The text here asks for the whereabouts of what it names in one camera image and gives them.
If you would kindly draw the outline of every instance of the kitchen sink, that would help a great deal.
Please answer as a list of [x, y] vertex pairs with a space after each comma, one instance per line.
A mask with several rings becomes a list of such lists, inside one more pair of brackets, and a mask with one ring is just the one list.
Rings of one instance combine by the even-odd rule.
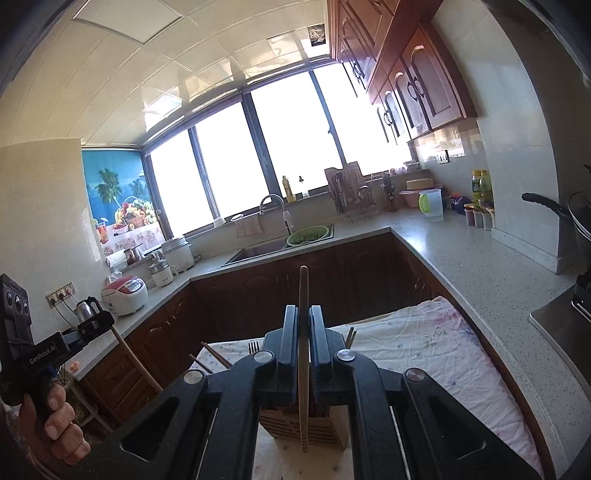
[[[335, 226], [333, 224], [327, 225], [329, 229], [329, 234], [322, 240], [317, 240], [317, 242], [323, 242], [324, 240], [328, 240], [329, 238], [333, 238], [335, 235]], [[290, 247], [287, 245], [287, 237], [283, 236], [281, 238], [275, 238], [274, 240], [269, 240], [267, 242], [263, 242], [261, 244], [256, 244], [251, 247], [245, 247], [240, 250], [236, 255], [234, 255], [230, 260], [228, 260], [225, 265], [231, 265], [233, 263], [242, 262], [244, 260], [250, 260], [251, 258], [256, 257], [263, 257], [265, 255], [274, 254], [275, 252], [279, 252], [281, 250], [287, 250], [288, 248], [299, 248], [299, 247]]]

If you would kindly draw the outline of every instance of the red and white rice cooker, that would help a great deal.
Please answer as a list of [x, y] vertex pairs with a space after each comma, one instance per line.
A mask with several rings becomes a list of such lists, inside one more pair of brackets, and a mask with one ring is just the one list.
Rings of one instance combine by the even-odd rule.
[[148, 301], [148, 289], [141, 278], [130, 275], [109, 283], [100, 296], [108, 310], [121, 317], [137, 312]]

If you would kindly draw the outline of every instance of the silver screw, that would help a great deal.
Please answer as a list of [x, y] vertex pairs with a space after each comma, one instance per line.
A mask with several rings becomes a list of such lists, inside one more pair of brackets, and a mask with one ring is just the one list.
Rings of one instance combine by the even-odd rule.
[[199, 370], [188, 370], [183, 378], [186, 383], [194, 385], [203, 379], [203, 374]]
[[342, 360], [343, 362], [352, 362], [355, 360], [355, 356], [355, 351], [349, 350], [348, 348], [343, 348], [342, 350], [336, 352], [336, 358]]
[[266, 364], [273, 359], [273, 354], [267, 350], [259, 350], [254, 354], [254, 359], [260, 364]]
[[407, 378], [413, 382], [421, 382], [425, 380], [427, 374], [420, 368], [409, 368], [407, 370]]

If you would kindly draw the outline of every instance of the power outlet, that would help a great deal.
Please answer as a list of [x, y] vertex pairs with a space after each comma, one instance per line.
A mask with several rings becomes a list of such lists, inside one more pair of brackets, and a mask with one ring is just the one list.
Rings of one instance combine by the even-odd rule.
[[74, 287], [74, 284], [70, 282], [55, 292], [46, 295], [45, 298], [47, 299], [49, 306], [53, 307], [56, 303], [60, 303], [63, 299], [74, 295], [74, 293], [76, 293], [76, 288]]
[[449, 163], [449, 154], [447, 150], [443, 150], [437, 154], [437, 163]]

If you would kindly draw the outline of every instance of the human hand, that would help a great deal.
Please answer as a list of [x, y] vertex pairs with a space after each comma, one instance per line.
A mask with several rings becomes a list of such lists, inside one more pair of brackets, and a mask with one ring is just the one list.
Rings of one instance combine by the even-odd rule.
[[33, 455], [55, 473], [61, 473], [67, 465], [74, 465], [90, 452], [82, 430], [72, 423], [74, 409], [66, 402], [66, 391], [54, 383], [47, 395], [47, 405], [53, 413], [42, 425], [37, 421], [35, 404], [25, 395], [18, 413], [21, 433]]

